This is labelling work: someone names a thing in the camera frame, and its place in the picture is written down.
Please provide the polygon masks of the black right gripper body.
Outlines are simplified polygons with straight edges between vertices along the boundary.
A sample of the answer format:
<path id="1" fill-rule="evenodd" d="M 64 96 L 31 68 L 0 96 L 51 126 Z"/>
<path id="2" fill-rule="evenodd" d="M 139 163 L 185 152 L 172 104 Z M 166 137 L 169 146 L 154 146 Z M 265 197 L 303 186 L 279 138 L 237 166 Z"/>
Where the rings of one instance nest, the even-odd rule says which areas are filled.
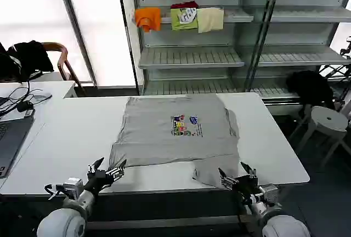
<path id="1" fill-rule="evenodd" d="M 250 177 L 250 175 L 237 177 L 233 190 L 241 193 L 244 198 L 259 194 L 258 178 Z"/>

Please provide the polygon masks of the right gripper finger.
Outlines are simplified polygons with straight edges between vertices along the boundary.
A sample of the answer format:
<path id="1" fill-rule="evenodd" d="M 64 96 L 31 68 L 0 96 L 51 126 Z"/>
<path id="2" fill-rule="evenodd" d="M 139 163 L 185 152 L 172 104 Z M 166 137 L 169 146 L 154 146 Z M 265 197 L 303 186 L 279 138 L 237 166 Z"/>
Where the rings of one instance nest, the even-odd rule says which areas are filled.
<path id="1" fill-rule="evenodd" d="M 237 184 L 237 179 L 228 177 L 221 168 L 218 168 L 218 171 L 220 174 L 220 182 L 222 186 L 226 189 L 233 189 L 233 187 Z"/>
<path id="2" fill-rule="evenodd" d="M 244 163 L 244 162 L 240 162 L 242 168 L 245 170 L 245 172 L 249 175 L 250 178 L 256 178 L 256 169 L 251 168 L 250 165 Z"/>

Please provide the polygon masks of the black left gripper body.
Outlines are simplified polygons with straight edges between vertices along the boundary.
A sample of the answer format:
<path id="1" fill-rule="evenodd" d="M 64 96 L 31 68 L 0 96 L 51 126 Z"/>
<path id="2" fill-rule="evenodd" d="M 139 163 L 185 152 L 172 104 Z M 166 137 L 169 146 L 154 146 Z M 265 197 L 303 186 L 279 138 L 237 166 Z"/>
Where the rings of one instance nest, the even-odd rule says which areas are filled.
<path id="1" fill-rule="evenodd" d="M 88 173 L 88 182 L 84 186 L 84 190 L 91 192 L 93 195 L 98 195 L 104 188 L 111 185 L 111 175 L 105 170 L 95 170 L 93 173 Z"/>

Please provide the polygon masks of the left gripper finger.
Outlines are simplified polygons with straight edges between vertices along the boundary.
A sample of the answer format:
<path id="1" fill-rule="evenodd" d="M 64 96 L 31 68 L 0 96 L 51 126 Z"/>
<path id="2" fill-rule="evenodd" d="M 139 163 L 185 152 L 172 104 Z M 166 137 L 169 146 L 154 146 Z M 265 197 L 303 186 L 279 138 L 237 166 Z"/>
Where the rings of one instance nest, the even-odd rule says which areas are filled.
<path id="1" fill-rule="evenodd" d="M 103 161 L 104 161 L 104 157 L 101 157 L 100 159 L 96 160 L 91 165 L 89 165 L 88 166 L 88 173 L 95 173 Z"/>
<path id="2" fill-rule="evenodd" d="M 106 172 L 106 175 L 113 180 L 119 180 L 124 176 L 124 168 L 127 163 L 127 160 L 123 160 L 117 167 L 113 168 L 110 171 Z"/>

